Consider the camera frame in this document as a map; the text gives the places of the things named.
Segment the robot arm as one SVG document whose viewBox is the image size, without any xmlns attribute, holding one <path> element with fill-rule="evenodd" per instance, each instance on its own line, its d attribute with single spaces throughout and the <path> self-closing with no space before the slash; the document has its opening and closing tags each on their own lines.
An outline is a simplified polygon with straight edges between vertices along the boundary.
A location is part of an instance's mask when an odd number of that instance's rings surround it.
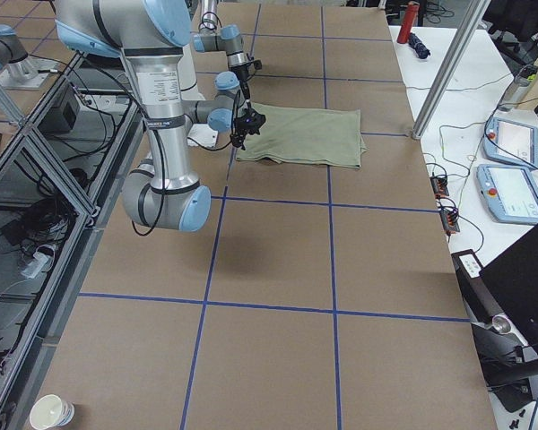
<svg viewBox="0 0 538 430">
<path fill-rule="evenodd" d="M 77 53 L 119 59 L 143 116 L 151 153 L 128 174 L 122 190 L 124 209 L 136 226 L 194 232 L 207 221 L 212 195 L 190 164 L 192 125 L 229 133 L 230 145 L 241 148 L 265 124 L 248 87 L 250 72 L 261 62 L 245 53 L 238 26 L 220 25 L 216 2 L 204 1 L 201 9 L 193 35 L 185 1 L 56 4 L 59 39 Z M 212 100 L 189 100 L 182 90 L 179 64 L 189 45 L 227 57 Z"/>
<path fill-rule="evenodd" d="M 198 32 L 193 36 L 194 49 L 202 53 L 225 54 L 228 69 L 237 76 L 246 106 L 252 108 L 248 82 L 262 69 L 262 62 L 245 52 L 243 37 L 236 24 L 221 24 L 217 4 L 218 2 L 213 0 L 200 2 Z"/>
</svg>

